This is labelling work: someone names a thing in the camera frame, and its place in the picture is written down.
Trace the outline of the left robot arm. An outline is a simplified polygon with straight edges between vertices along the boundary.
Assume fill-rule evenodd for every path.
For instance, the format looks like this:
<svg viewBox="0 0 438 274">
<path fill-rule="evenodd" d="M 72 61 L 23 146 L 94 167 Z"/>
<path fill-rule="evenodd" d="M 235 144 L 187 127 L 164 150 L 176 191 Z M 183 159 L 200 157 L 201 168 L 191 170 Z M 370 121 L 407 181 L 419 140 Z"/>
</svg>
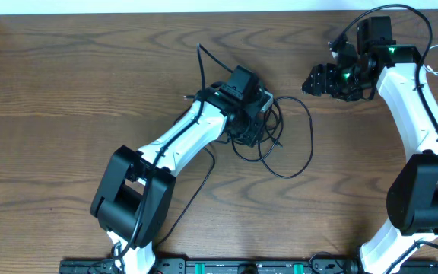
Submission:
<svg viewBox="0 0 438 274">
<path fill-rule="evenodd" d="M 109 163 L 90 205 L 113 242 L 117 273 L 148 273 L 153 239 L 167 216 L 176 178 L 206 145 L 223 134 L 252 147 L 262 139 L 273 95 L 247 68 L 227 81 L 203 85 L 190 108 L 161 137 L 137 150 L 123 145 Z"/>
</svg>

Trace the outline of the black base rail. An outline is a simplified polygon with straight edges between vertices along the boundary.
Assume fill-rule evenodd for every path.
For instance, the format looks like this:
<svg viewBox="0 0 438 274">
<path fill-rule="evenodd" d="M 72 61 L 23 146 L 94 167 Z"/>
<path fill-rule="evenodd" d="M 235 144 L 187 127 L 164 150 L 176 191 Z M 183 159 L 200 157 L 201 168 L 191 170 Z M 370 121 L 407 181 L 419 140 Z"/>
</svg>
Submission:
<svg viewBox="0 0 438 274">
<path fill-rule="evenodd" d="M 184 260 L 181 258 L 158 259 L 151 267 L 151 274 L 311 274 L 342 273 L 342 260 L 317 258 L 312 261 L 225 261 Z M 58 274 L 120 273 L 116 264 L 98 261 L 63 260 Z"/>
</svg>

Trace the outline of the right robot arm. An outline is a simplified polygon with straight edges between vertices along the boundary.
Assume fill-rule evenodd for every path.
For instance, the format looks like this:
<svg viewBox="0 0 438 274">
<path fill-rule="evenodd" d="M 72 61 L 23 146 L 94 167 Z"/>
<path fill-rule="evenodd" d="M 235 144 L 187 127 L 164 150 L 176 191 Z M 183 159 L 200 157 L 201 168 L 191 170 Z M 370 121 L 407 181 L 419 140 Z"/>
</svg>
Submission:
<svg viewBox="0 0 438 274">
<path fill-rule="evenodd" d="M 303 92 L 347 102 L 380 96 L 388 106 L 405 150 L 406 163 L 386 197 L 388 218 L 344 263 L 346 273 L 407 272 L 408 258 L 438 238 L 438 104 L 427 83 L 426 53 L 399 45 L 388 16 L 363 14 L 330 42 L 334 63 L 314 66 Z"/>
</svg>

